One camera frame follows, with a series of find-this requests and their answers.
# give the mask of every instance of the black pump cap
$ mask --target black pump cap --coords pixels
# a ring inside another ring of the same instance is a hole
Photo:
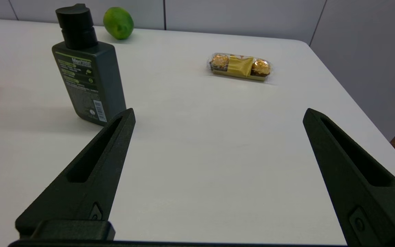
[[[56,15],[66,47],[81,50],[98,44],[91,11],[83,3],[56,9]]]

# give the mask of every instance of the wall seam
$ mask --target wall seam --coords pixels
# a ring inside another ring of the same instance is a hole
[[[8,0],[8,3],[10,4],[11,10],[13,10],[13,14],[14,14],[14,16],[16,17],[16,20],[18,20],[18,21],[19,21],[19,18],[17,17],[17,14],[16,14],[16,12],[14,11],[13,5],[11,5],[11,1],[10,1],[10,0]]]
[[[164,11],[164,30],[167,30],[167,22],[166,22],[166,0],[163,0],[163,11]]]
[[[324,12],[324,8],[326,8],[326,4],[327,4],[327,0],[324,2],[323,10],[321,10],[321,14],[320,14],[320,17],[318,18],[318,22],[316,23],[316,27],[315,27],[315,30],[313,31],[312,39],[310,39],[309,46],[312,45],[313,37],[315,36],[318,25],[320,24],[320,20],[321,20],[321,17],[323,16],[323,12]]]

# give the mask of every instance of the green lime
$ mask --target green lime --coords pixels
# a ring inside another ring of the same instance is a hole
[[[103,17],[106,31],[116,39],[127,39],[133,31],[133,20],[124,8],[112,7]]]

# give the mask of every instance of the ferrero rocher chocolate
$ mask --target ferrero rocher chocolate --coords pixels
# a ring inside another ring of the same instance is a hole
[[[226,67],[228,66],[228,62],[229,62],[229,57],[226,54],[218,53],[213,56],[213,59],[211,60],[210,64],[214,68],[226,70]]]
[[[260,77],[265,77],[271,73],[271,65],[268,61],[257,58],[257,60],[252,64],[251,75],[258,75]]]
[[[264,59],[227,53],[214,53],[210,58],[213,74],[264,81],[272,72],[272,64]]]

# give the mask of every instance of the dark green bottle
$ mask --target dark green bottle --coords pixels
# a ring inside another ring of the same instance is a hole
[[[79,117],[106,125],[126,110],[115,48],[97,41],[89,8],[84,4],[56,10],[64,42],[52,51]]]

